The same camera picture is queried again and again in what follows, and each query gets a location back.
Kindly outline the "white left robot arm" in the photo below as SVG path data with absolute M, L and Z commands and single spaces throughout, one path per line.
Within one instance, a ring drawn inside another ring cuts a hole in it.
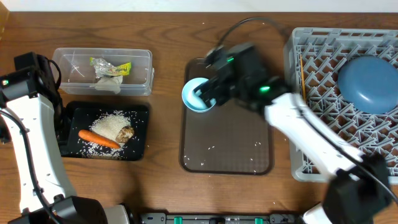
M 21 182 L 13 223 L 130 223 L 124 205 L 103 208 L 76 196 L 55 136 L 52 102 L 26 81 L 1 82 L 1 116 L 11 135 Z

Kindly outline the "light blue plastic bowl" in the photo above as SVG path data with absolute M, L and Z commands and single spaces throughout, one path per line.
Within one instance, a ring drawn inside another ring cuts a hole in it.
M 193 78 L 184 85 L 182 89 L 182 101 L 188 109 L 196 113 L 205 113 L 216 105 L 216 100 L 211 99 L 210 106 L 207 106 L 194 92 L 196 87 L 207 81 L 207 78 Z

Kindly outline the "white rice pile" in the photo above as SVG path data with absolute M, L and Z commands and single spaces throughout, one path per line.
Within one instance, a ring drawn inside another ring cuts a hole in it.
M 132 126 L 131 119 L 128 118 L 127 115 L 122 111 L 113 111 L 112 113 L 100 114 L 99 118 L 96 118 L 91 125 L 83 129 L 89 130 L 93 133 L 99 134 L 100 136 L 115 141 L 116 136 L 125 126 Z M 136 137 L 136 134 L 137 131 L 134 128 L 134 136 L 130 140 L 134 139 Z M 83 147 L 79 150 L 79 152 L 83 154 L 83 157 L 87 157 L 90 159 L 121 160 L 124 155 L 124 150 L 127 146 L 127 143 L 118 143 L 120 145 L 120 148 L 113 149 L 86 141 L 80 137 L 78 137 L 78 143 L 83 144 Z

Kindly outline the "yellow green snack wrapper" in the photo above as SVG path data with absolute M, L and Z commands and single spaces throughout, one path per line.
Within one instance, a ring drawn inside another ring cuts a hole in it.
M 90 65 L 94 68 L 95 74 L 98 78 L 127 76 L 130 74 L 130 70 L 132 68 L 131 62 L 114 66 L 103 58 L 93 57 L 90 57 Z

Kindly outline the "wooden chopstick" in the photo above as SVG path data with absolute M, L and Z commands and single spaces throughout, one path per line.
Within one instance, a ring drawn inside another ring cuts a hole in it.
M 304 77 L 304 69 L 303 69 L 303 57 L 300 54 L 300 75 L 301 75 L 301 87 L 302 87 L 302 97 L 303 101 L 306 101 L 306 91 L 305 91 L 305 77 Z

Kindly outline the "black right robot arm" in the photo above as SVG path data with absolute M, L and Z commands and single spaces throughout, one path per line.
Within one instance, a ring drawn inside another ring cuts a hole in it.
M 375 214 L 397 202 L 383 156 L 367 156 L 341 139 L 281 78 L 263 69 L 222 69 L 193 84 L 185 96 L 201 110 L 236 99 L 262 113 L 315 164 L 328 189 L 324 201 L 302 215 L 302 223 L 372 223 Z

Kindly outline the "dark blue plate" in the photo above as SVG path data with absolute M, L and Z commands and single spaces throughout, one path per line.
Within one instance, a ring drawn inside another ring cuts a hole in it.
M 359 57 L 342 66 L 338 88 L 356 109 L 387 113 L 397 106 L 397 69 L 381 58 Z

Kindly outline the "white napkin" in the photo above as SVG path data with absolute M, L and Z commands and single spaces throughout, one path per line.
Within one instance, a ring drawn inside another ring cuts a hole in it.
M 120 85 L 123 82 L 123 76 L 101 77 L 93 86 L 96 90 L 111 91 L 118 94 L 121 91 Z

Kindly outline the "orange carrot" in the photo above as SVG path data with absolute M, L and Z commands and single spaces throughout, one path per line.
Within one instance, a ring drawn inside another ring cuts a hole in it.
M 93 133 L 93 132 L 91 132 L 89 130 L 84 130 L 84 129 L 80 130 L 78 132 L 78 136 L 80 138 L 86 140 L 86 141 L 93 142 L 93 143 L 98 144 L 100 146 L 106 146 L 106 147 L 110 147 L 110 148 L 113 148 L 113 149 L 119 149 L 120 148 L 120 145 L 117 142 L 112 141 L 112 140 L 110 140 L 108 138 L 105 138 L 103 136 L 100 136 L 99 134 Z

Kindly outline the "brown food scrap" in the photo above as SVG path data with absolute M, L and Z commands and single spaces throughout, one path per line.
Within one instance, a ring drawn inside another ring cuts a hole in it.
M 117 143 L 127 143 L 134 136 L 134 128 L 132 126 L 123 127 L 115 138 Z

